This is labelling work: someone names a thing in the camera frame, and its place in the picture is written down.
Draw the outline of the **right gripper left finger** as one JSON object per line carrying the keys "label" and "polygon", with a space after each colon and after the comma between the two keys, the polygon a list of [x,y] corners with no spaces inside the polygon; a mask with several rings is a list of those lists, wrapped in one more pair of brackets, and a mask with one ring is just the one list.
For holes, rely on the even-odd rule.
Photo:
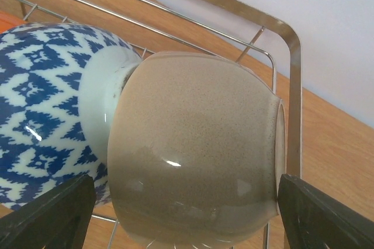
{"label": "right gripper left finger", "polygon": [[1,248],[82,248],[96,202],[89,175],[69,179],[1,218]]}

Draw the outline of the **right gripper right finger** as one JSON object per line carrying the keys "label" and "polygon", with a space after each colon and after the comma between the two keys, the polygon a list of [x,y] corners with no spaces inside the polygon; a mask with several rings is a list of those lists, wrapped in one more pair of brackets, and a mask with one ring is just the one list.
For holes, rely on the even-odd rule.
{"label": "right gripper right finger", "polygon": [[373,248],[373,221],[297,176],[281,176],[278,205],[290,248]]}

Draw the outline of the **blue zigzag patterned bowl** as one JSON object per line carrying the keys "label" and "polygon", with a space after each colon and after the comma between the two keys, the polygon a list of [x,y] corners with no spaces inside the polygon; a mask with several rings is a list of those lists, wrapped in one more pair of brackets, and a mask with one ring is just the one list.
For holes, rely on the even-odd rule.
{"label": "blue zigzag patterned bowl", "polygon": [[78,23],[1,34],[1,203],[17,210],[87,174],[110,201],[107,148],[123,87],[141,63],[131,44]]}

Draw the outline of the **beige speckled ceramic bowl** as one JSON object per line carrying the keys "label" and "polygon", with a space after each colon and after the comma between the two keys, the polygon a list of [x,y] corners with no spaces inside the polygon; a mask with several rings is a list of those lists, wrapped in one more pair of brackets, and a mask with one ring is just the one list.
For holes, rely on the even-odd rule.
{"label": "beige speckled ceramic bowl", "polygon": [[228,248],[279,214],[285,157],[283,102],[249,69],[153,54],[125,84],[110,130],[113,207],[146,248]]}

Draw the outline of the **chrome wire dish rack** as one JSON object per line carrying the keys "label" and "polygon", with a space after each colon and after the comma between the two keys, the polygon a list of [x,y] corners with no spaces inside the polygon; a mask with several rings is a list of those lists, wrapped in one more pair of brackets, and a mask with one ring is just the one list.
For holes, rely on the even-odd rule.
{"label": "chrome wire dish rack", "polygon": [[162,47],[236,58],[270,78],[287,102],[289,174],[301,176],[302,55],[286,22],[237,0],[1,0],[24,19],[95,23],[123,35],[138,51]]}

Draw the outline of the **white and orange bowl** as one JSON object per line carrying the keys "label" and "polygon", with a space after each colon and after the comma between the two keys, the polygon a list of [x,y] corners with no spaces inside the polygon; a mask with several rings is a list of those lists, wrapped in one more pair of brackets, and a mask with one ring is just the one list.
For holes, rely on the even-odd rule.
{"label": "white and orange bowl", "polygon": [[23,24],[26,24],[26,21],[10,13],[0,11],[0,33]]}

